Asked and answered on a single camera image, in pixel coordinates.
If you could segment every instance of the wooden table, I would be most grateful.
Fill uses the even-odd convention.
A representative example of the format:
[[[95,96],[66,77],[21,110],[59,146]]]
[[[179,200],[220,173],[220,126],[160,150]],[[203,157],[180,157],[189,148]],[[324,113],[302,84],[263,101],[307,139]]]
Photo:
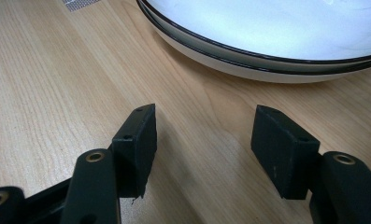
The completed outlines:
[[[288,85],[225,75],[154,32],[135,0],[69,12],[61,0],[0,0],[0,187],[26,196],[72,175],[107,147],[130,112],[157,107],[158,151],[144,199],[123,223],[311,223],[254,154],[256,105],[277,108],[371,169],[371,69]]]

